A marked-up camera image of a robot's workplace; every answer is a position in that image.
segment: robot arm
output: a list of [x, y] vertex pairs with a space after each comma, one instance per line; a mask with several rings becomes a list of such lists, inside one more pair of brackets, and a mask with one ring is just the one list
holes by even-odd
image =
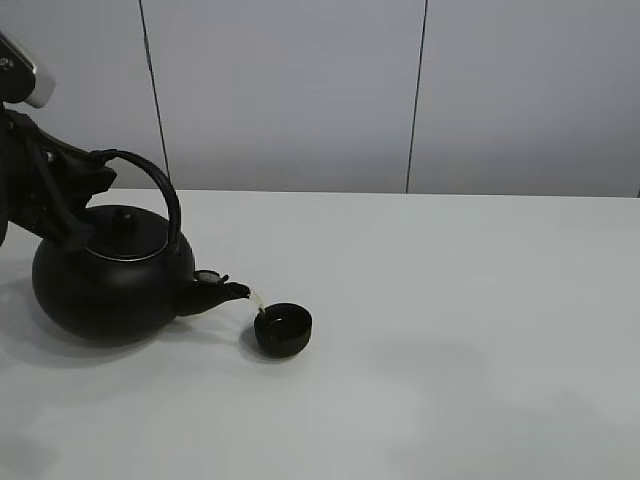
[[54, 87], [42, 63], [0, 33], [0, 245], [11, 221], [65, 251], [82, 250], [93, 234], [83, 222], [86, 205], [115, 180], [105, 161], [4, 108], [5, 102], [42, 107]]

